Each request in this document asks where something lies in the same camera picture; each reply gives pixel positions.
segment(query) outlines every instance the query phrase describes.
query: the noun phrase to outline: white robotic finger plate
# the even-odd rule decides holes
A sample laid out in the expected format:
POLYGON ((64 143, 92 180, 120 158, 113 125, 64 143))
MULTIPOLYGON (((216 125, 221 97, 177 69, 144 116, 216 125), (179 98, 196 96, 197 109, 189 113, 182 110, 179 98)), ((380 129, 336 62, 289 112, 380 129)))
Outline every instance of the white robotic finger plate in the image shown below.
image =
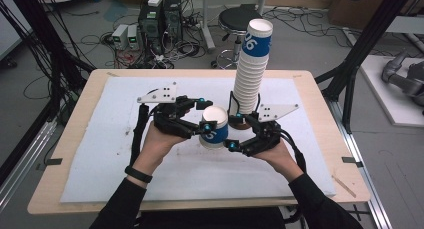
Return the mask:
POLYGON ((158 88, 143 97, 137 98, 138 103, 174 103, 177 98, 177 83, 158 88))
POLYGON ((290 112, 298 109, 299 106, 295 105, 272 105, 272 104, 261 104, 259 107, 259 118, 260 122, 274 121, 277 120, 290 112))

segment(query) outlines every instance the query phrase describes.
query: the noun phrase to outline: black sleeve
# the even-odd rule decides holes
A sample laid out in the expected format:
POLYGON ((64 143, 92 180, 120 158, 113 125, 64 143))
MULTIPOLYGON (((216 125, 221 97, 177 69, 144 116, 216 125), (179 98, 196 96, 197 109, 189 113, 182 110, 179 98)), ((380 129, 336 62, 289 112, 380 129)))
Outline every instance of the black sleeve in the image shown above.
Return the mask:
POLYGON ((90 229, 126 229, 134 228, 134 222, 140 209, 146 189, 124 179, 100 211, 90 229))
POLYGON ((362 228, 355 218, 326 197, 307 175, 289 183, 309 228, 362 228))

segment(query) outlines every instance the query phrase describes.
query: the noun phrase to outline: black stool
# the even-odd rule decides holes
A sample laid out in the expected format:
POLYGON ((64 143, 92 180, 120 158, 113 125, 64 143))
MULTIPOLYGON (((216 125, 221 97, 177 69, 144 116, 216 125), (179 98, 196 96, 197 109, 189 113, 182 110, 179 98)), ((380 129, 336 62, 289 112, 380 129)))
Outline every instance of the black stool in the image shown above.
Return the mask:
POLYGON ((216 60, 211 63, 213 68, 227 69, 230 66, 237 66, 242 39, 247 33, 249 22, 257 18, 262 18, 262 16, 254 10, 254 5, 252 7, 242 5, 240 7, 230 8, 219 14, 218 24, 227 32, 227 35, 222 40, 227 40, 230 35, 236 35, 237 39, 233 50, 224 50, 216 56, 216 60))

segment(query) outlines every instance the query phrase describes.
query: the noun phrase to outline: power supply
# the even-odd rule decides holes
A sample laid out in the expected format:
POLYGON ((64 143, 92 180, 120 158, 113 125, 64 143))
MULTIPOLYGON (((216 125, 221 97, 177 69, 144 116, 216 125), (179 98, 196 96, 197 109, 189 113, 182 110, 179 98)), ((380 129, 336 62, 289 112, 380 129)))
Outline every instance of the power supply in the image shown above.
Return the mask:
POLYGON ((112 39, 117 50, 125 50, 128 46, 128 25, 119 25, 113 32, 112 39))
POLYGON ((138 32, 137 25, 129 25, 128 26, 128 43, 131 50, 139 50, 140 49, 140 33, 138 32))
POLYGON ((181 0, 165 0, 166 31, 173 42, 183 40, 181 0))

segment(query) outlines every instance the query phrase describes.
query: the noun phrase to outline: stack of paper cups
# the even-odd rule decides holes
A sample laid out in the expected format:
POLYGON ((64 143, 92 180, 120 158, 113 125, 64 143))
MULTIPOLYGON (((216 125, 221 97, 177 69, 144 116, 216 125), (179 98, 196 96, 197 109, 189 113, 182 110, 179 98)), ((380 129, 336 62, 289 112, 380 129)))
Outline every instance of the stack of paper cups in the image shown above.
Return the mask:
MULTIPOLYGON (((272 23, 264 19, 249 22, 237 66, 233 95, 240 104, 241 114, 250 114, 258 99, 271 46, 272 23)), ((230 115, 237 113, 237 104, 231 99, 230 115)))

